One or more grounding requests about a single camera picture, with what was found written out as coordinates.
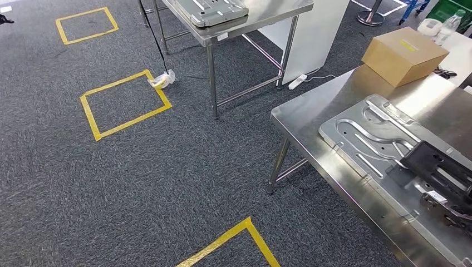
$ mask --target metal stanchion base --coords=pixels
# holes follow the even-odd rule
[[[385,21],[385,18],[379,13],[374,13],[369,19],[370,11],[364,10],[357,14],[357,20],[367,26],[380,26]]]

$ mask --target carpet floor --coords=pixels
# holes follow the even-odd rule
[[[5,15],[15,21],[0,26],[0,266],[176,266],[249,216],[282,266],[400,265],[314,168],[265,192],[282,138],[271,109],[326,80],[293,91],[267,86],[223,106],[214,121],[206,51],[187,35],[169,42],[166,59],[178,78],[164,89],[172,108],[95,141],[80,96],[144,69],[163,72],[136,1],[0,6],[12,6]],[[56,19],[105,6],[117,31],[64,45]],[[359,66],[371,38],[397,29],[404,9],[376,28],[356,22],[360,10],[349,4],[317,75]],[[162,14],[167,34],[182,30],[169,11]],[[61,25],[69,41],[112,29],[103,11]],[[281,57],[261,34],[250,36]],[[220,99],[277,73],[242,38],[214,53]],[[101,132],[163,105],[143,77],[87,99]],[[290,150],[286,165],[299,158]],[[268,263],[244,231],[196,266]]]

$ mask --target white tag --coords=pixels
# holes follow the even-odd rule
[[[228,33],[223,33],[222,35],[219,35],[219,36],[217,37],[218,42],[221,41],[221,40],[224,40],[224,39],[226,39],[226,38],[228,38]]]
[[[0,13],[5,13],[12,10],[12,6],[0,7]]]
[[[443,196],[439,195],[436,191],[429,191],[428,195],[430,195],[433,199],[435,199],[439,203],[446,203],[448,200],[445,199]]]

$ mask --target yellow tape square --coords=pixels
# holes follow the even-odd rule
[[[229,239],[235,237],[237,234],[241,233],[243,230],[247,229],[252,237],[254,239],[257,247],[259,247],[260,251],[264,255],[265,259],[269,263],[271,267],[280,267],[279,262],[277,261],[276,257],[272,254],[271,250],[267,246],[266,242],[262,239],[260,236],[259,232],[257,229],[254,227],[252,224],[252,221],[250,217],[247,217],[240,223],[236,224],[233,228],[229,229],[226,233],[221,235],[219,238],[217,238],[215,241],[213,241],[210,245],[208,245],[206,248],[202,249],[195,255],[191,256],[190,258],[182,261],[179,265],[176,267],[191,267],[195,263],[197,263],[199,260],[201,260],[203,257],[207,256],[210,254],[213,250],[217,249],[221,245],[223,245],[226,241]]]
[[[97,123],[95,122],[95,118],[94,118],[94,115],[92,114],[92,111],[90,110],[90,106],[89,106],[89,102],[87,101],[87,96],[88,95],[91,95],[93,93],[97,93],[97,92],[100,92],[100,91],[103,91],[105,89],[108,89],[108,88],[111,88],[111,87],[114,87],[114,86],[117,86],[119,84],[122,84],[124,82],[127,82],[127,81],[131,81],[133,79],[136,79],[140,76],[143,76],[143,75],[146,75],[146,77],[149,79],[149,80],[153,80],[153,76],[151,75],[151,73],[149,72],[149,70],[143,70],[139,73],[136,73],[130,77],[127,77],[127,78],[124,78],[124,79],[121,79],[119,81],[116,81],[116,82],[112,82],[108,85],[105,85],[105,86],[102,86],[102,87],[99,87],[99,88],[95,88],[93,90],[90,90],[90,91],[87,91],[85,92],[82,96],[80,96],[80,101],[82,102],[82,106],[83,106],[83,110],[85,111],[85,116],[87,116],[87,120],[88,120],[88,124],[90,125],[90,129],[92,130],[92,133],[94,135],[94,138],[95,138],[95,141],[98,141],[100,139],[102,139],[103,137],[105,136],[108,136],[110,134],[114,134],[120,130],[123,130],[124,128],[127,128],[135,123],[138,123],[142,120],[145,120],[151,116],[154,116],[158,113],[161,113],[169,108],[172,107],[172,105],[170,104],[169,100],[167,99],[167,97],[165,96],[164,92],[162,91],[161,89],[161,86],[162,86],[162,83],[156,85],[154,87],[154,89],[156,90],[156,93],[158,93],[158,96],[161,98],[162,102],[164,103],[164,105],[156,110],[153,110],[151,112],[148,112],[144,115],[141,115],[137,118],[135,118],[134,120],[131,120],[129,122],[125,122],[123,123],[122,125],[118,125],[116,126],[115,128],[112,128],[110,130],[107,130],[105,132],[100,132],[99,131],[99,128],[97,126]]]
[[[61,21],[65,20],[65,19],[69,19],[69,18],[75,18],[75,17],[87,15],[87,14],[94,13],[94,12],[99,12],[99,11],[104,11],[105,12],[106,16],[108,17],[108,19],[111,22],[111,25],[113,26],[112,29],[109,29],[106,32],[100,32],[100,33],[92,34],[90,36],[82,37],[82,38],[75,39],[75,40],[72,40],[72,41],[67,40],[66,34],[64,33],[64,29],[62,28]],[[102,35],[105,35],[107,33],[114,32],[114,31],[118,30],[118,24],[116,24],[115,19],[113,19],[113,16],[111,15],[111,13],[110,13],[110,11],[108,10],[107,7],[102,7],[102,8],[82,12],[82,13],[79,13],[79,14],[70,15],[70,16],[63,17],[63,18],[58,18],[58,19],[56,19],[56,26],[57,26],[57,30],[59,31],[59,35],[61,36],[62,42],[65,45],[70,45],[72,43],[78,43],[78,42],[81,42],[81,41],[84,41],[84,40],[87,40],[87,39],[92,39],[92,38],[102,36]]]

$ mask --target gray metal plate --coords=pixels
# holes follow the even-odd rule
[[[472,259],[472,239],[434,219],[420,204],[434,189],[401,168],[400,159],[425,140],[472,169],[459,151],[401,112],[387,99],[371,95],[319,128],[323,139],[447,259]]]
[[[197,27],[209,27],[249,13],[238,0],[175,0],[177,7]]]

